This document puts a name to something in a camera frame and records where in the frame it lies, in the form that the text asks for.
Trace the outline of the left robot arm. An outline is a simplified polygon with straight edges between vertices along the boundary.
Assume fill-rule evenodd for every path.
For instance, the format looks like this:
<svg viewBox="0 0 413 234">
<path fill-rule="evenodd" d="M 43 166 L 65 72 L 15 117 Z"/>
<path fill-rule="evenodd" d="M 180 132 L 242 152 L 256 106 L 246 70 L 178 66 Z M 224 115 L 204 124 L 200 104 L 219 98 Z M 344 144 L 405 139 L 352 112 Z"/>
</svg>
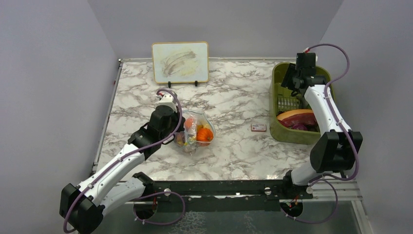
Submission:
<svg viewBox="0 0 413 234">
<path fill-rule="evenodd" d="M 169 144 L 183 129 L 183 122 L 180 103 L 158 104 L 149 122 L 131 135 L 109 164 L 76 186 L 68 183 L 61 191 L 59 206 L 64 233 L 94 231 L 109 209 L 102 203 L 105 196 L 129 171 Z"/>
</svg>

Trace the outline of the purple toy onion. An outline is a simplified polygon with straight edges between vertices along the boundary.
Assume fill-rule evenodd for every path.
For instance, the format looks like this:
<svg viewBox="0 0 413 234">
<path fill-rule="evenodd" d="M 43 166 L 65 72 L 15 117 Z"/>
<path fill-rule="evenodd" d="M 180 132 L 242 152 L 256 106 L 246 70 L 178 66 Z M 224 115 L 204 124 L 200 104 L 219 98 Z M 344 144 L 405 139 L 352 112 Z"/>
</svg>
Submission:
<svg viewBox="0 0 413 234">
<path fill-rule="evenodd" d="M 300 123 L 293 125 L 293 126 L 291 127 L 291 129 L 293 129 L 293 130 L 299 130 L 299 131 L 308 131 L 307 126 L 304 125 L 304 124 L 300 124 Z"/>
</svg>

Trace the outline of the orange toy pumpkin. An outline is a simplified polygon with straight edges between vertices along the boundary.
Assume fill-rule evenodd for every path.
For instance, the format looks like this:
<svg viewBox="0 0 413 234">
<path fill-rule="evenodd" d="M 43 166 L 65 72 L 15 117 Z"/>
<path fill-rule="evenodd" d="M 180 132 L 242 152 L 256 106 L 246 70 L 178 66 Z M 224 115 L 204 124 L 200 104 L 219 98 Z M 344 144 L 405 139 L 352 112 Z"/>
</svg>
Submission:
<svg viewBox="0 0 413 234">
<path fill-rule="evenodd" d="M 200 142 L 210 142 L 214 138 L 214 133 L 208 128 L 201 128 L 197 131 L 196 140 Z"/>
</svg>

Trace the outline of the red white small card box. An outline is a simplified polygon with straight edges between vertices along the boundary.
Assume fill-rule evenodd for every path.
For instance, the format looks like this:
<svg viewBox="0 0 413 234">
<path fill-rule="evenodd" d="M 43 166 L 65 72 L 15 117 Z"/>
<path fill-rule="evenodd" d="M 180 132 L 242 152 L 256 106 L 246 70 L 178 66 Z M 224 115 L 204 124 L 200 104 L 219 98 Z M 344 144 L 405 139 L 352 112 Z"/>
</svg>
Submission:
<svg viewBox="0 0 413 234">
<path fill-rule="evenodd" d="M 267 127 L 265 124 L 258 124 L 258 123 L 251 124 L 252 132 L 266 132 L 266 130 L 267 130 Z"/>
</svg>

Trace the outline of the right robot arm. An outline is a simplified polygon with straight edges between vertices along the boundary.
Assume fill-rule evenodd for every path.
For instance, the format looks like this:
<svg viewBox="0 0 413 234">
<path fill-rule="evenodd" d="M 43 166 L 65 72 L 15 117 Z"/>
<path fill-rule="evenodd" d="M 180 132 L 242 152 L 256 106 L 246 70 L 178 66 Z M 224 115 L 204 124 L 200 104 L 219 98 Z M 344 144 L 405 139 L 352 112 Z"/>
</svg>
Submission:
<svg viewBox="0 0 413 234">
<path fill-rule="evenodd" d="M 341 116 L 330 84 L 325 76 L 317 74 L 316 54 L 310 52 L 298 53 L 283 78 L 282 87 L 303 95 L 309 103 L 321 134 L 310 152 L 310 161 L 285 175 L 281 192 L 286 198 L 294 198 L 302 186 L 311 186 L 327 176 L 335 178 L 334 173 L 353 169 L 348 180 L 358 174 L 363 137 Z"/>
</svg>

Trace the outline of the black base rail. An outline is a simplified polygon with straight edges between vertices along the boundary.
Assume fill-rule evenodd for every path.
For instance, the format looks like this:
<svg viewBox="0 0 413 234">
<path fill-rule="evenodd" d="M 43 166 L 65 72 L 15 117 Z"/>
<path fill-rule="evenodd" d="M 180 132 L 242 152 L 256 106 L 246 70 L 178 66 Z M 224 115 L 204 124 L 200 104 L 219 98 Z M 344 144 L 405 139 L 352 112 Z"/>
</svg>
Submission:
<svg viewBox="0 0 413 234">
<path fill-rule="evenodd" d="M 155 181 L 145 195 L 135 198 L 134 209 L 153 213 L 234 212 L 281 210 L 286 202 L 312 199 L 306 186 L 296 186 L 281 179 L 266 180 L 189 180 Z"/>
</svg>

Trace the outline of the orange toy tangerine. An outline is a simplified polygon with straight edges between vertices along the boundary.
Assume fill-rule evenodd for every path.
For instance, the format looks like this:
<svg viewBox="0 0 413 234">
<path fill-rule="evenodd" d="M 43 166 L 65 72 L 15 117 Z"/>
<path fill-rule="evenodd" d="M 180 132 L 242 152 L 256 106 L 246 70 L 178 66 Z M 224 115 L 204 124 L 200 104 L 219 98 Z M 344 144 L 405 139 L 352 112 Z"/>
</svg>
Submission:
<svg viewBox="0 0 413 234">
<path fill-rule="evenodd" d="M 188 117 L 186 121 L 184 122 L 184 128 L 186 130 L 190 130 L 195 124 L 196 124 L 196 120 L 193 117 Z"/>
</svg>

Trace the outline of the clear blue zip top bag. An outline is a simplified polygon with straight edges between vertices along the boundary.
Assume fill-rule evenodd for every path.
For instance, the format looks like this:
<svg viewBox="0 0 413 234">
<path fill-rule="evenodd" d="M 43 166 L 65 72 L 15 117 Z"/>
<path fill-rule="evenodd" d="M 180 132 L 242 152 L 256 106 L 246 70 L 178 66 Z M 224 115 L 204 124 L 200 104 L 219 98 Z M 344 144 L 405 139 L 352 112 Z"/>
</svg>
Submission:
<svg viewBox="0 0 413 234">
<path fill-rule="evenodd" d="M 176 145 L 176 147 L 178 149 L 180 149 L 184 154 L 195 154 L 197 151 L 203 148 L 208 147 L 209 145 L 212 144 L 212 142 L 214 141 L 214 138 L 216 137 L 216 132 L 215 132 L 215 128 L 214 125 L 212 124 L 212 122 L 210 121 L 210 119 L 208 118 L 207 114 L 205 113 L 205 111 L 203 109 L 194 109 L 194 110 L 184 110 L 183 111 L 183 117 L 185 118 L 185 120 L 188 117 L 193 117 L 196 120 L 196 124 L 193 125 L 193 127 L 190 130 L 186 130 L 184 128 L 184 133 L 185 133 L 185 139 L 186 142 L 184 144 L 184 146 L 180 147 L 179 145 L 177 145 L 175 142 L 174 144 Z M 212 141 L 210 142 L 200 142 L 196 140 L 196 135 L 197 135 L 197 130 L 196 130 L 196 125 L 197 123 L 208 123 L 211 125 L 211 131 L 214 133 L 214 138 Z"/>
</svg>

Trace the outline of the olive green plastic bin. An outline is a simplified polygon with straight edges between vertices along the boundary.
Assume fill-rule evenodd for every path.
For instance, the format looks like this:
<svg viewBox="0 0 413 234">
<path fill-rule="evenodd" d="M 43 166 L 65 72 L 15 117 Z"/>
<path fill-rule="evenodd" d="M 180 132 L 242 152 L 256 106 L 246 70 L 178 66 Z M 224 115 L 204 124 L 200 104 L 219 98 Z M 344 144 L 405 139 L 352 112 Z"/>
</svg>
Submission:
<svg viewBox="0 0 413 234">
<path fill-rule="evenodd" d="M 280 142 L 312 145 L 319 140 L 319 131 L 301 131 L 286 128 L 277 120 L 277 115 L 280 112 L 310 109 L 310 105 L 302 95 L 298 94 L 293 97 L 291 96 L 291 90 L 281 87 L 289 64 L 289 62 L 281 62 L 275 65 L 272 70 L 269 87 L 269 131 L 271 136 Z"/>
</svg>

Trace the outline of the purple orange toy slice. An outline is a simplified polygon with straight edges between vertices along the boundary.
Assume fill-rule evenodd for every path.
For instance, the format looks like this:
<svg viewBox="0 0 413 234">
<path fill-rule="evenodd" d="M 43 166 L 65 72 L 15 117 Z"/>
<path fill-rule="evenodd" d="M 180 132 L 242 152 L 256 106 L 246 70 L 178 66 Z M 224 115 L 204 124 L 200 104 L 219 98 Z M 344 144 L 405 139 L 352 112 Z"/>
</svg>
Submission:
<svg viewBox="0 0 413 234">
<path fill-rule="evenodd" d="M 318 124 L 315 114 L 311 109 L 296 109 L 283 112 L 276 116 L 279 123 L 286 128 L 296 125 L 316 126 Z"/>
</svg>

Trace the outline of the yellow framed whiteboard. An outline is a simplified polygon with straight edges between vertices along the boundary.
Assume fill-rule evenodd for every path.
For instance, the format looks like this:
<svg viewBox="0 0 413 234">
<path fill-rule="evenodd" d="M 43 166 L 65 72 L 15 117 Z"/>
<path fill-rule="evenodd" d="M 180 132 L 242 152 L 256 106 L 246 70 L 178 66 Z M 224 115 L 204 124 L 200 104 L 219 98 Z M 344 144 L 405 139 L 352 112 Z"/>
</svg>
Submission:
<svg viewBox="0 0 413 234">
<path fill-rule="evenodd" d="M 154 43 L 151 46 L 154 81 L 158 84 L 208 82 L 208 49 L 205 41 Z"/>
</svg>

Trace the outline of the yellow toy banana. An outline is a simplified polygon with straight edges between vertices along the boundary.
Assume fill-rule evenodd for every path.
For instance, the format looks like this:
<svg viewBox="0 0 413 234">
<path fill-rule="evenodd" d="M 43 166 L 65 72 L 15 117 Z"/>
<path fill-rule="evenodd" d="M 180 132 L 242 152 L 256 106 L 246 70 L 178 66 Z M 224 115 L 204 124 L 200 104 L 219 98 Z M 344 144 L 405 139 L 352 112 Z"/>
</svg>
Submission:
<svg viewBox="0 0 413 234">
<path fill-rule="evenodd" d="M 209 130 L 211 130 L 212 128 L 211 128 L 211 125 L 208 124 L 208 123 L 197 123 L 197 125 L 196 125 L 196 130 L 199 131 L 199 130 L 201 130 L 201 129 L 209 129 Z"/>
</svg>

